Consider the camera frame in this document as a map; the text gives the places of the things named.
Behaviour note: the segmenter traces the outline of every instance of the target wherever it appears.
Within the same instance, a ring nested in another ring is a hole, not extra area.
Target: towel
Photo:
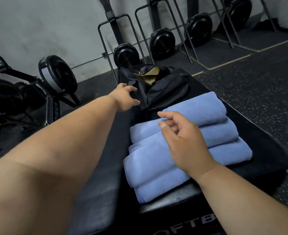
[[[238,138],[236,126],[229,118],[222,123],[203,126],[200,130],[207,147]],[[139,186],[175,165],[161,132],[131,145],[129,151],[130,155],[124,159],[123,163],[127,181],[131,187]]]
[[[199,128],[207,147],[217,146],[226,142],[230,142],[238,138],[238,132],[235,124],[227,118],[224,122],[205,125]],[[129,153],[133,153],[142,146],[149,145],[154,142],[156,137],[163,137],[161,132],[154,134],[140,142],[132,144],[129,147]]]
[[[178,111],[197,126],[220,123],[226,119],[227,110],[223,103],[211,91],[192,99],[170,106],[165,110]],[[130,128],[131,141],[137,143],[160,131],[158,122],[164,118],[136,124]]]
[[[212,157],[224,166],[248,161],[252,157],[251,149],[241,138],[227,144],[212,147],[209,151]],[[181,185],[189,178],[184,171],[174,166],[151,181],[135,187],[137,200],[139,203],[149,202]]]

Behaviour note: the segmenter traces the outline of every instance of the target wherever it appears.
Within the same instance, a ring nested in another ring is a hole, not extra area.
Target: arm
[[[119,84],[38,131],[0,159],[0,234],[63,234],[95,169],[116,111],[139,101]]]
[[[288,234],[288,208],[212,158],[199,128],[175,111],[158,115],[171,157],[201,187],[228,235]]]

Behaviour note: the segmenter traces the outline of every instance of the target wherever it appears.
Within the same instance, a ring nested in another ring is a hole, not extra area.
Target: hand
[[[196,124],[177,111],[160,111],[158,115],[167,118],[158,122],[158,125],[178,168],[197,181],[197,178],[218,164],[208,151]]]
[[[132,106],[140,104],[140,101],[133,99],[130,96],[131,91],[137,91],[137,88],[134,86],[128,86],[125,83],[120,83],[117,88],[108,95],[114,98],[117,105],[117,111],[126,111]]]

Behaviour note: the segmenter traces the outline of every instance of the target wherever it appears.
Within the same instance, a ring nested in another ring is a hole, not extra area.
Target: person's left arm
[[[60,234],[95,169],[116,111],[138,105],[119,84],[38,131],[0,159],[0,234]]]

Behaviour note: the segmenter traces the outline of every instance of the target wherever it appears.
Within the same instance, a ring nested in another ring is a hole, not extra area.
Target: concrete wall
[[[139,39],[143,39],[136,23],[134,11],[146,4],[146,0],[110,0],[115,15],[128,13],[134,23]],[[252,15],[262,13],[259,0],[253,1]],[[275,17],[283,16],[280,24],[288,26],[288,1],[266,0]],[[181,21],[169,0],[178,24]],[[186,0],[177,0],[184,19],[187,19]],[[211,0],[200,0],[200,11],[212,12]],[[170,13],[162,3],[159,6],[162,27],[173,28]],[[147,9],[138,13],[146,37],[152,32]],[[217,15],[213,15],[214,28],[219,24]],[[0,0],[0,54],[10,66],[31,75],[39,75],[38,61],[47,55],[56,54],[63,58],[70,67],[75,67],[101,56],[103,46],[97,26],[106,20],[99,0]],[[135,42],[135,37],[126,19],[119,21],[125,40]],[[110,25],[102,27],[102,33],[111,52],[117,42]],[[179,36],[174,31],[177,43]],[[148,55],[144,44],[145,55]],[[100,58],[91,63],[74,68],[78,81],[109,71],[106,59]],[[17,81],[11,76],[0,75],[10,81]]]

